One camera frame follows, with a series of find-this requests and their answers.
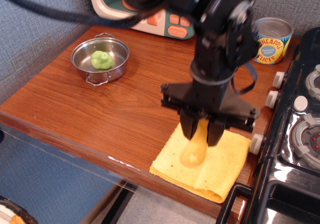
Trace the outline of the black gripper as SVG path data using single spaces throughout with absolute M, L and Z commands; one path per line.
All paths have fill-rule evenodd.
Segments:
M 207 85 L 197 80 L 188 83 L 165 83 L 160 87 L 161 105 L 180 115 L 183 135 L 191 140 L 200 119 L 207 119 L 207 144 L 216 146 L 224 130 L 231 127 L 252 132 L 260 111 L 241 99 L 229 82 Z

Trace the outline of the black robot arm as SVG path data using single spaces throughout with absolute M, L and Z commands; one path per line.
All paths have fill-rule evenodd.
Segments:
M 161 104 L 180 115 L 183 134 L 191 139 L 200 120 L 208 120 L 206 141 L 215 146 L 225 129 L 248 132 L 259 111 L 240 98 L 253 88 L 236 89 L 234 74 L 250 64 L 259 50 L 257 30 L 252 25 L 253 0 L 125 0 L 143 17 L 165 9 L 185 17 L 194 28 L 195 51 L 190 63 L 190 83 L 165 83 Z

